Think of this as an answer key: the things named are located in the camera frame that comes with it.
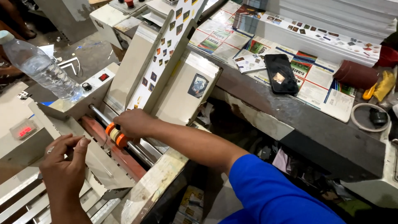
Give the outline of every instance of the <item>plastic water bottle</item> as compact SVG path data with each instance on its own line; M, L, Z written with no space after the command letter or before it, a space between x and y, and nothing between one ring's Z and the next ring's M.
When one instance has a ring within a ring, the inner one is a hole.
M0 44L11 64L63 100L77 101L83 88L55 64L40 48L0 31Z

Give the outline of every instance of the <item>fingernail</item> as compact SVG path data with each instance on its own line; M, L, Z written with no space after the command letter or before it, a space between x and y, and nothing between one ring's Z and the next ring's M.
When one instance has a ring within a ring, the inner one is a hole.
M80 146L86 147L88 145L89 141L87 138L82 138L80 139Z

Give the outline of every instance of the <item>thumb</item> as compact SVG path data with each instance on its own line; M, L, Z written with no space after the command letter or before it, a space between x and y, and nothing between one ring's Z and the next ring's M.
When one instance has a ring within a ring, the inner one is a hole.
M90 139L82 138L76 144L76 147L73 151L73 159L71 162L72 166L75 166L75 167L84 167L85 166L87 146L90 142L91 142Z

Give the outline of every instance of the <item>wire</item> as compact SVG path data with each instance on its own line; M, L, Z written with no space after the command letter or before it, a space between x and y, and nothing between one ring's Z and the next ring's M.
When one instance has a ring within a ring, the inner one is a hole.
M360 104L355 105L355 106L352 108L352 110L351 110L351 120L352 120L352 122L354 122L354 124L355 124L357 127L359 127L359 129L362 129L362 130L367 131L367 132L382 132L382 131L384 131L384 130L386 130L386 129L388 128L388 125L389 125L390 122L391 122L390 115L388 115L388 114L387 114L387 119L388 119L388 120L387 120L387 123L386 123L383 127L381 127L381 128L370 129L370 128L367 128L367 127L361 125L361 124L357 121L357 119L355 118L355 116L354 116L355 110L356 110L358 107L360 107L360 106L369 106L369 107L378 109L379 111L382 111L382 112L384 112L384 113L387 114L387 112L386 112L383 108L381 108L381 107L379 107L379 106L376 106L376 105L373 105L373 104L369 104L369 103L360 103Z

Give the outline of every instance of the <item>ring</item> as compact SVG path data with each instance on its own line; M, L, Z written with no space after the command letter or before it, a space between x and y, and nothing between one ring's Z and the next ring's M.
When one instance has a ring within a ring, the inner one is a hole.
M50 152L51 152L53 149L54 149L54 146L51 147L51 148L47 151L47 154L50 154Z

